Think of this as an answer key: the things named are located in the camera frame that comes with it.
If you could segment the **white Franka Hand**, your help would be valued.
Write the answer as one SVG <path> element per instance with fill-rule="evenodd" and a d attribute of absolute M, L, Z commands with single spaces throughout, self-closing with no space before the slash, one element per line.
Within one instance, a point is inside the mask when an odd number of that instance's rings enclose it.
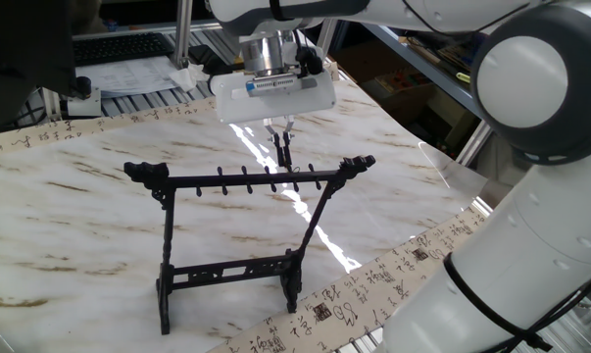
<path fill-rule="evenodd" d="M 303 78 L 294 73 L 265 77 L 243 73 L 213 76 L 210 88 L 223 123 L 263 120 L 276 151 L 277 164 L 285 167 L 292 165 L 290 143 L 294 117 L 290 115 L 331 109 L 336 103 L 333 80 L 327 70 Z M 283 147 L 280 135 L 272 126 L 272 118 L 281 116 L 286 116 Z"/>

